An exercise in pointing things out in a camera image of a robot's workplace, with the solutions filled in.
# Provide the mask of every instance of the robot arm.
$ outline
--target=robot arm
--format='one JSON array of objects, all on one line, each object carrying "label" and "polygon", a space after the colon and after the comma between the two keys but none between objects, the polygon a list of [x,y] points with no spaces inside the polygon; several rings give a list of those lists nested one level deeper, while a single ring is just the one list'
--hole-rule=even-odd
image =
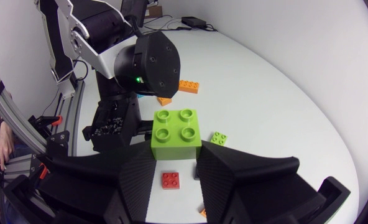
[{"label": "robot arm", "polygon": [[[39,0],[37,7],[44,19],[57,81],[72,73],[72,60],[82,57],[102,76],[115,79],[120,93],[136,91],[166,98],[176,93],[180,58],[161,32],[136,32],[133,19],[126,21],[121,12],[103,1]],[[63,19],[58,18],[58,9]],[[60,32],[62,20],[67,35]]]}]

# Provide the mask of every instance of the black cable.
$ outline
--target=black cable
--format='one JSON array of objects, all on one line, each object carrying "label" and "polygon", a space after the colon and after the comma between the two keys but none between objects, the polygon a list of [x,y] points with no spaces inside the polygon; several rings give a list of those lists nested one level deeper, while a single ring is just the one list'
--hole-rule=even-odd
[{"label": "black cable", "polygon": [[151,27],[144,26],[145,28],[150,29],[151,31],[146,31],[146,32],[143,32],[142,34],[148,34],[148,33],[154,32],[154,31],[199,30],[199,29],[209,31],[209,32],[217,32],[217,29],[215,29],[213,27],[213,25],[211,25],[211,24],[207,24],[204,27],[196,27],[196,28],[195,27],[177,27],[175,29],[171,29],[171,28],[169,28],[170,24],[173,24],[173,23],[176,23],[176,22],[181,22],[181,21],[172,22],[173,20],[175,20],[175,19],[169,20],[165,25],[163,25],[159,29],[154,29],[154,28],[151,28]]},{"label": "black cable", "polygon": [[52,100],[52,102],[51,102],[51,103],[46,107],[46,109],[45,109],[45,110],[43,110],[42,116],[43,116],[43,114],[45,114],[45,112],[46,112],[47,108],[48,108],[49,106],[51,106],[51,105],[52,105],[52,103],[54,102],[55,98],[57,97],[57,93],[58,93],[58,90],[57,90],[57,92],[55,93],[55,96],[54,96],[54,99]]},{"label": "black cable", "polygon": [[83,63],[86,66],[86,75],[83,78],[77,78],[76,79],[78,81],[84,80],[87,77],[87,74],[89,74],[89,67],[87,66],[87,63],[84,62],[84,61],[82,61],[82,60],[78,60],[78,59],[73,60],[73,62],[74,62],[74,64],[73,64],[74,67],[76,66],[76,63],[77,62],[81,62],[81,63]]},{"label": "black cable", "polygon": [[163,25],[161,28],[159,28],[159,29],[154,29],[154,28],[151,28],[151,27],[147,27],[147,26],[144,26],[145,28],[147,28],[147,29],[150,29],[150,30],[153,30],[153,31],[168,31],[169,29],[163,29],[169,22],[172,22],[173,20],[176,20],[176,19],[179,19],[179,18],[175,18],[175,19],[170,19],[169,21],[167,21],[166,23],[165,23],[165,25]]},{"label": "black cable", "polygon": [[171,24],[173,24],[173,23],[176,23],[176,22],[181,22],[181,21],[171,22],[171,23],[167,24],[166,28],[167,28],[168,30],[170,30],[171,28],[169,28],[169,25],[171,25]]},{"label": "black cable", "polygon": [[202,27],[203,30],[205,31],[210,31],[210,32],[218,32],[218,30],[216,30],[212,24],[206,24],[204,27]]},{"label": "black cable", "polygon": [[137,37],[142,37],[142,33],[140,32],[139,30],[139,26],[137,25],[137,19],[135,16],[132,16],[130,15],[130,18],[131,18],[131,22],[132,22],[132,30],[134,32],[134,34],[137,36]]},{"label": "black cable", "polygon": [[153,21],[155,21],[155,20],[157,20],[157,19],[160,19],[160,18],[163,18],[163,17],[165,17],[165,16],[169,16],[170,18],[173,18],[173,16],[171,16],[171,15],[163,15],[163,16],[160,16],[160,17],[158,17],[158,18],[152,19],[151,21],[145,22],[145,23],[143,23],[143,24],[145,25],[145,24],[147,24],[147,23],[153,22]]}]

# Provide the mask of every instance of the black box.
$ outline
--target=black box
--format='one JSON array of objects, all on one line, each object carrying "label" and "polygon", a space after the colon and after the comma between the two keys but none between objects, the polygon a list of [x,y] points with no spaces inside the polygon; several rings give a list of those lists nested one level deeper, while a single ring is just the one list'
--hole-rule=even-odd
[{"label": "black box", "polygon": [[203,21],[193,16],[182,17],[182,23],[192,28],[204,27],[206,25],[206,21]]}]

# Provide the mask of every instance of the lime green lego duplo brick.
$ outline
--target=lime green lego duplo brick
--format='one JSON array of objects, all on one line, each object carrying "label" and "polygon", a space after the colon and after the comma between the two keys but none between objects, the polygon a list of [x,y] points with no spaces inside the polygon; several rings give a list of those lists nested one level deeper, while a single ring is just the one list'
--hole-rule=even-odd
[{"label": "lime green lego duplo brick", "polygon": [[151,149],[156,160],[196,159],[201,146],[196,110],[154,113]]},{"label": "lime green lego duplo brick", "polygon": [[223,135],[219,132],[215,132],[213,137],[211,138],[210,142],[215,143],[215,144],[220,145],[220,146],[224,146],[224,144],[226,143],[226,140],[227,140],[226,135]]}]

